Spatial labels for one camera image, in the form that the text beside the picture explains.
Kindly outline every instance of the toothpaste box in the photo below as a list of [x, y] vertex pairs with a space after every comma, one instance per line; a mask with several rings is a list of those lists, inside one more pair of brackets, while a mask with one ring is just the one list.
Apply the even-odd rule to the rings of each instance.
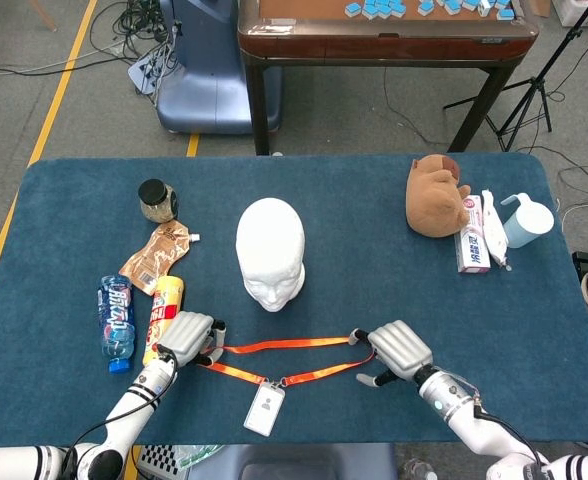
[[483, 208], [479, 195], [468, 195], [463, 205], [470, 214], [469, 223], [454, 234], [459, 273], [483, 273], [490, 269], [490, 254], [483, 238]]

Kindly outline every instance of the glass jar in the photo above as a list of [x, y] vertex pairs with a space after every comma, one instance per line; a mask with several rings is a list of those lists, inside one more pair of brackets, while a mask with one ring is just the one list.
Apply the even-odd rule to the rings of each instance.
[[176, 218], [178, 199], [172, 187], [157, 178], [150, 178], [138, 187], [141, 211], [148, 220], [165, 223]]

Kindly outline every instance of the black jar lid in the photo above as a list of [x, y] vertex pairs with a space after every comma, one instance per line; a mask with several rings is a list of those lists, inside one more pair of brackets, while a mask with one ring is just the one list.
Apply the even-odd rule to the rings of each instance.
[[167, 188], [159, 179], [150, 178], [138, 187], [138, 196], [146, 205], [158, 205], [167, 197]]

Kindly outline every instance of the white card holder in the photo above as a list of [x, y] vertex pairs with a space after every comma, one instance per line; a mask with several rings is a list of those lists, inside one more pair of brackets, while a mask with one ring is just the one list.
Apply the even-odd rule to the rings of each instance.
[[269, 437], [284, 399], [285, 391], [278, 384], [261, 383], [243, 426], [264, 437]]

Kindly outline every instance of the water bottle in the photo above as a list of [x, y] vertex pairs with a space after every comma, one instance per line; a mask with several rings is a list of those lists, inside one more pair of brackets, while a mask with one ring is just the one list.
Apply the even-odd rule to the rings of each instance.
[[98, 321], [103, 354], [108, 357], [110, 373], [130, 369], [134, 352], [134, 310], [132, 283], [123, 275], [108, 275], [98, 289]]
[[438, 477], [429, 463], [412, 458], [403, 465], [403, 480], [438, 480]]

